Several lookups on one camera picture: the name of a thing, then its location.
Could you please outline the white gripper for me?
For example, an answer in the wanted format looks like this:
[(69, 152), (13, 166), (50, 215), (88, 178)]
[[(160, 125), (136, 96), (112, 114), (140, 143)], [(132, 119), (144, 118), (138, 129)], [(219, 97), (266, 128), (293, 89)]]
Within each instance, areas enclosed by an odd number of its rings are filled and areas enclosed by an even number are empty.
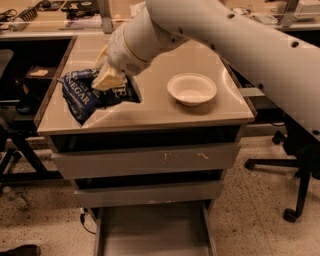
[[(120, 87), (127, 82), (124, 73), (135, 76), (148, 68), (157, 55), (154, 35), (152, 23), (138, 25), (126, 23), (116, 29), (111, 36), (109, 46), (104, 45), (98, 54), (94, 64), (98, 75), (91, 84), (92, 88), (107, 91)], [(104, 63), (107, 53), (109, 64)]]

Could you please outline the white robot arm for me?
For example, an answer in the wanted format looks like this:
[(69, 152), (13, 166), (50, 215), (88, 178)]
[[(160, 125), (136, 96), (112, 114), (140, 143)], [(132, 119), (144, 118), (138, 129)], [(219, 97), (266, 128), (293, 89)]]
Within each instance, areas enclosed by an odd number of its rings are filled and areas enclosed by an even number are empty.
[(98, 90), (124, 83), (159, 54), (193, 39), (217, 53), (314, 137), (320, 132), (320, 48), (238, 15), (219, 0), (145, 0), (112, 33), (96, 67)]

